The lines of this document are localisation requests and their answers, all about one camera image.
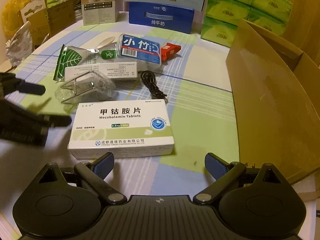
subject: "white plastic box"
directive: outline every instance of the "white plastic box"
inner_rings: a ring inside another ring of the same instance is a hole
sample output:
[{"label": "white plastic box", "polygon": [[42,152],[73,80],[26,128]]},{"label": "white plastic box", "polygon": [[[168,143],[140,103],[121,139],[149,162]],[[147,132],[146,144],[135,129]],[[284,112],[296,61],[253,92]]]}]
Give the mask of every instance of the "white plastic box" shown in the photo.
[{"label": "white plastic box", "polygon": [[168,155],[174,146],[165,101],[80,103],[68,149],[77,159]]}]

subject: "plastic bag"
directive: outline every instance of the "plastic bag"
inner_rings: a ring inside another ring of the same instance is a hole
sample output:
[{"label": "plastic bag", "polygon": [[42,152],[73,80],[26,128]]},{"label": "plastic bag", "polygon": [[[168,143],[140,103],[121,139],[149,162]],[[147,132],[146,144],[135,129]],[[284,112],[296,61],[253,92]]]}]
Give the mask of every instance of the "plastic bag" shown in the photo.
[{"label": "plastic bag", "polygon": [[29,27],[30,22],[27,21],[6,43],[5,55],[12,66],[19,66],[32,53],[32,37]]},{"label": "plastic bag", "polygon": [[10,40],[18,29],[23,25],[20,10],[31,0],[9,0],[2,10],[2,29],[7,40]]},{"label": "plastic bag", "polygon": [[54,94],[62,104],[74,105],[112,100],[115,89],[116,85],[110,78],[90,70],[64,82]]}]

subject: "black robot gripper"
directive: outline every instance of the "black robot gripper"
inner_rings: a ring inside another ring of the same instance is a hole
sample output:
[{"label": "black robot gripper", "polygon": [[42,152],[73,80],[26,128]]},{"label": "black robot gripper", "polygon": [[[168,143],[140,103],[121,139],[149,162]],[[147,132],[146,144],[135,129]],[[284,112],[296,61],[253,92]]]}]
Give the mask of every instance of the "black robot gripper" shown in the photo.
[{"label": "black robot gripper", "polygon": [[305,205],[270,163],[247,168],[208,153],[205,167],[218,179],[193,200],[127,200],[104,181],[113,166],[112,153],[74,168],[48,163],[13,207],[21,239],[300,239]]}]

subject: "black cable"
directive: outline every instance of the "black cable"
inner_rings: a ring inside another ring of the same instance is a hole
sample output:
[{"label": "black cable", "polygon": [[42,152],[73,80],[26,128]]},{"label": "black cable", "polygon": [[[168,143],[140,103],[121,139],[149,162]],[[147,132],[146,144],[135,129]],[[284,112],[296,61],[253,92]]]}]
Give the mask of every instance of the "black cable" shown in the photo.
[{"label": "black cable", "polygon": [[143,71],[141,73],[141,80],[143,84],[149,89],[151,95],[157,99],[165,99],[167,96],[156,85],[156,75],[151,71]]}]

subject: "blue logo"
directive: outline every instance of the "blue logo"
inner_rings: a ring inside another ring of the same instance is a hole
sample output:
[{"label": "blue logo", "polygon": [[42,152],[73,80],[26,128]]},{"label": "blue logo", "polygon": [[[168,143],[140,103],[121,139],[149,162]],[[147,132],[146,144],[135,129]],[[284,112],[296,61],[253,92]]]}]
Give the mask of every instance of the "blue logo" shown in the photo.
[{"label": "blue logo", "polygon": [[161,130],[164,130],[164,128],[167,126],[167,123],[165,122],[165,119],[157,117],[151,120],[150,125],[154,130],[161,131]]}]

